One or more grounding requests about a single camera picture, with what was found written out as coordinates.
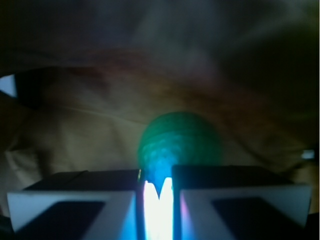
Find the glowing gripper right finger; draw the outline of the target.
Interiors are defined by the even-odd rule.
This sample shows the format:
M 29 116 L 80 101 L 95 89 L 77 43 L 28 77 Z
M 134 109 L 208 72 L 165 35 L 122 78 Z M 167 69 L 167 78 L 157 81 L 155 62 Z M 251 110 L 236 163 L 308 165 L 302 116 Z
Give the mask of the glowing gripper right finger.
M 312 188 L 259 166 L 172 167 L 175 240 L 305 240 Z

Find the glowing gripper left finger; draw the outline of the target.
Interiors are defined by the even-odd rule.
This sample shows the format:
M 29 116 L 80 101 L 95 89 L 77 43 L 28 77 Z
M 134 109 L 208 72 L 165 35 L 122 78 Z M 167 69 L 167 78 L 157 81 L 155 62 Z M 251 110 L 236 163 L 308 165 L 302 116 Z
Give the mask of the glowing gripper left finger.
M 7 194 L 17 240 L 151 240 L 141 169 L 59 172 Z

